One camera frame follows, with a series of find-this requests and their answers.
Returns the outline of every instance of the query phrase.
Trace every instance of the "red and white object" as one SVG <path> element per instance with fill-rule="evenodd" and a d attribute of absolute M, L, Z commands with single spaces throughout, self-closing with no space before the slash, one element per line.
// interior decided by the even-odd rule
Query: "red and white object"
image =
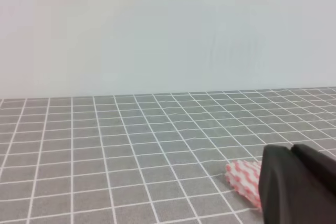
<path fill-rule="evenodd" d="M 237 160 L 226 165 L 226 180 L 235 190 L 261 210 L 258 190 L 261 162 Z"/>

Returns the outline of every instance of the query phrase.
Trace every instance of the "gray grid mat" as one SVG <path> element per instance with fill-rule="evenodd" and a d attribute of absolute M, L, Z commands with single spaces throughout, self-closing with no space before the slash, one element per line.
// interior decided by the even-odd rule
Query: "gray grid mat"
<path fill-rule="evenodd" d="M 262 223 L 225 164 L 335 137 L 335 88 L 0 100 L 0 223 Z"/>

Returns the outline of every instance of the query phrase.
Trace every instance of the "white wall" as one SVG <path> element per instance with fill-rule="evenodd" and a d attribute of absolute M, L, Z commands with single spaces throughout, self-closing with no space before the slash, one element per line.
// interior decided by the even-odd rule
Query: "white wall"
<path fill-rule="evenodd" d="M 0 97 L 336 86 L 334 0 L 0 0 Z"/>

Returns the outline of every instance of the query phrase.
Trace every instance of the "grid square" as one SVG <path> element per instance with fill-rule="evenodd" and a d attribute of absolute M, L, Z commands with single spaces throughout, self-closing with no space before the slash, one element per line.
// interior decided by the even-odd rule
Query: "grid square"
<path fill-rule="evenodd" d="M 23 219 L 28 215 L 29 200 L 0 202 L 0 221 Z"/>
<path fill-rule="evenodd" d="M 55 222 L 55 224 L 57 223 L 65 224 L 64 221 Z M 74 214 L 74 223 L 75 224 L 82 224 L 82 223 L 113 224 L 113 213 L 111 209 L 77 213 L 77 214 Z"/>
<path fill-rule="evenodd" d="M 260 157 L 264 152 L 265 145 L 245 146 L 245 148 L 252 154 L 253 157 Z"/>
<path fill-rule="evenodd" d="M 138 161 L 141 168 L 168 165 L 162 154 L 138 156 Z"/>
<path fill-rule="evenodd" d="M 74 211 L 84 211 L 111 207 L 108 190 L 76 193 L 73 196 Z"/>
<path fill-rule="evenodd" d="M 306 137 L 308 137 L 309 139 L 322 139 L 322 138 L 329 138 L 328 135 L 326 135 L 325 133 L 315 130 L 315 131 L 301 131 L 301 133 L 303 135 L 305 135 Z"/>
<path fill-rule="evenodd" d="M 138 224 L 139 220 L 143 223 L 156 223 L 150 204 L 116 208 L 115 215 L 118 223 Z"/>
<path fill-rule="evenodd" d="M 132 144 L 156 142 L 152 133 L 129 135 L 129 138 Z"/>
<path fill-rule="evenodd" d="M 168 166 L 142 169 L 142 174 L 146 183 L 175 180 L 174 174 Z"/>
<path fill-rule="evenodd" d="M 296 131 L 294 128 L 292 128 L 287 123 L 277 123 L 277 124 L 271 124 L 270 127 L 276 131 L 276 132 L 290 132 L 290 131 Z"/>
<path fill-rule="evenodd" d="M 175 131 L 175 127 L 172 123 L 153 123 L 151 124 L 151 128 L 154 132 Z"/>
<path fill-rule="evenodd" d="M 193 211 L 185 199 L 154 203 L 160 221 L 179 220 L 194 217 Z"/>
<path fill-rule="evenodd" d="M 288 133 L 280 133 L 282 137 L 287 139 L 290 142 L 295 142 L 295 141 L 302 141 L 302 140 L 307 140 L 308 138 L 301 134 L 301 132 L 288 132 Z"/>
<path fill-rule="evenodd" d="M 100 137 L 84 137 L 74 139 L 74 148 L 87 148 L 101 146 Z"/>
<path fill-rule="evenodd" d="M 125 170 L 121 172 L 109 173 L 112 187 L 130 186 L 142 183 L 139 170 Z"/>
<path fill-rule="evenodd" d="M 40 164 L 52 164 L 69 161 L 71 161 L 71 151 L 43 152 L 40 157 Z"/>
<path fill-rule="evenodd" d="M 230 208 L 220 195 L 198 196 L 190 199 L 198 216 L 230 212 Z"/>
<path fill-rule="evenodd" d="M 290 123 L 289 125 L 298 131 L 307 131 L 315 129 L 313 126 L 311 126 L 309 123 L 306 122 Z"/>
<path fill-rule="evenodd" d="M 239 143 L 237 143 L 237 141 L 231 136 L 212 138 L 211 141 L 218 148 L 239 145 Z"/>
<path fill-rule="evenodd" d="M 70 195 L 35 198 L 33 200 L 32 217 L 57 215 L 70 212 Z"/>
<path fill-rule="evenodd" d="M 115 188 L 112 190 L 115 206 L 148 202 L 146 189 L 143 185 Z"/>
<path fill-rule="evenodd" d="M 290 133 L 282 133 L 281 135 L 278 133 L 270 133 L 270 134 L 258 134 L 257 136 L 263 140 L 267 144 L 286 142 L 286 136 L 292 136 L 292 132 Z"/>
<path fill-rule="evenodd" d="M 73 151 L 73 154 L 74 154 L 73 155 L 74 161 L 103 158 L 103 154 L 100 147 L 89 149 L 75 149 Z"/>
<path fill-rule="evenodd" d="M 234 118 L 231 119 L 220 119 L 218 122 L 223 126 L 223 127 L 230 127 L 230 126 L 240 126 L 242 123 Z"/>
<path fill-rule="evenodd" d="M 258 137 L 252 135 L 252 136 L 235 136 L 235 139 L 241 144 L 241 145 L 253 145 L 253 144 L 262 144 L 262 140 L 260 140 Z"/>
<path fill-rule="evenodd" d="M 35 196 L 70 193 L 70 185 L 70 177 L 38 180 L 36 182 Z"/>
<path fill-rule="evenodd" d="M 30 221 L 31 224 L 70 224 L 70 214 L 68 215 L 61 215 L 61 216 L 54 216 L 54 217 L 44 217 L 38 219 L 32 219 Z"/>
<path fill-rule="evenodd" d="M 202 224 L 221 224 L 221 223 L 239 224 L 239 221 L 233 214 L 202 218 Z"/>
<path fill-rule="evenodd" d="M 168 160 L 172 165 L 196 163 L 194 155 L 191 152 L 167 153 Z"/>
<path fill-rule="evenodd" d="M 179 152 L 187 151 L 188 146 L 184 141 L 174 141 L 174 142 L 161 142 L 160 143 L 164 152 Z"/>
<path fill-rule="evenodd" d="M 198 129 L 198 126 L 194 122 L 174 122 L 174 125 L 178 130 L 196 130 L 196 129 Z"/>
<path fill-rule="evenodd" d="M 173 169 L 179 179 L 206 176 L 206 173 L 199 164 L 175 165 Z"/>
<path fill-rule="evenodd" d="M 30 198 L 33 182 L 0 184 L 0 200 Z"/>
<path fill-rule="evenodd" d="M 160 146 L 157 143 L 134 144 L 133 148 L 136 155 L 161 153 Z"/>
<path fill-rule="evenodd" d="M 138 167 L 134 157 L 117 157 L 106 160 L 108 171 L 129 170 Z"/>
<path fill-rule="evenodd" d="M 172 132 L 155 132 L 155 136 L 160 142 L 182 140 L 177 131 Z"/>
<path fill-rule="evenodd" d="M 336 148 L 336 140 L 332 139 L 332 138 L 315 140 L 315 142 L 317 144 L 321 145 L 323 148 L 326 148 L 326 149 Z"/>
<path fill-rule="evenodd" d="M 106 174 L 92 174 L 74 177 L 74 191 L 108 188 Z"/>
<path fill-rule="evenodd" d="M 224 160 L 225 157 L 216 149 L 212 150 L 196 150 L 194 154 L 200 162 L 210 160 Z"/>
<path fill-rule="evenodd" d="M 3 169 L 0 182 L 15 182 L 34 179 L 35 167 L 14 167 Z"/>
<path fill-rule="evenodd" d="M 103 160 L 80 161 L 73 164 L 74 175 L 105 172 Z"/>
<path fill-rule="evenodd" d="M 195 178 L 181 181 L 182 187 L 188 196 L 213 194 L 217 192 L 209 178 Z"/>
<path fill-rule="evenodd" d="M 219 149 L 227 159 L 251 157 L 251 155 L 242 147 L 227 147 Z"/>
<path fill-rule="evenodd" d="M 252 134 L 252 132 L 245 126 L 226 127 L 225 129 L 233 136 L 251 135 Z"/>
<path fill-rule="evenodd" d="M 212 119 L 212 118 L 215 118 L 215 119 L 232 118 L 232 115 L 228 112 L 211 112 L 210 115 L 211 115 L 210 119 Z"/>
<path fill-rule="evenodd" d="M 202 166 L 205 168 L 210 176 L 219 174 L 224 175 L 226 173 L 225 165 L 227 165 L 226 161 L 210 161 L 202 163 Z"/>
<path fill-rule="evenodd" d="M 130 145 L 104 147 L 104 152 L 105 157 L 122 157 L 133 155 Z"/>
<path fill-rule="evenodd" d="M 6 163 L 5 163 L 5 167 L 36 165 L 37 164 L 37 158 L 38 158 L 38 153 L 8 155 Z"/>
<path fill-rule="evenodd" d="M 129 134 L 151 132 L 151 129 L 149 128 L 148 125 L 127 125 L 126 130 Z"/>
<path fill-rule="evenodd" d="M 190 139 L 190 138 L 206 138 L 206 135 L 201 130 L 182 130 L 179 131 L 179 133 L 182 135 L 184 139 Z"/>
<path fill-rule="evenodd" d="M 210 142 L 209 139 L 202 138 L 192 138 L 185 141 L 190 149 L 195 150 L 199 148 L 214 148 L 214 145 Z"/>
<path fill-rule="evenodd" d="M 163 200 L 184 197 L 178 182 L 149 184 L 148 190 L 152 200 Z"/>
<path fill-rule="evenodd" d="M 71 164 L 50 164 L 42 165 L 38 168 L 37 178 L 55 178 L 70 176 L 71 174 Z"/>
<path fill-rule="evenodd" d="M 270 128 L 267 125 L 251 125 L 248 127 L 253 133 L 256 134 L 264 134 L 264 133 L 272 133 L 274 132 L 274 130 L 272 128 Z"/>
<path fill-rule="evenodd" d="M 205 121 L 197 121 L 197 125 L 202 129 L 220 127 L 221 125 L 216 120 L 205 120 Z"/>

